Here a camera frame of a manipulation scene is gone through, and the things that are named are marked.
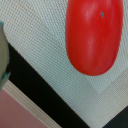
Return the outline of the beige teal gripper finger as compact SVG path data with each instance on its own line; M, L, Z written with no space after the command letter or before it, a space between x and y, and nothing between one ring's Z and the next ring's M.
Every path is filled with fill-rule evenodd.
M7 72L7 67L10 61L9 45L3 27L4 23L0 21L0 90L10 76Z

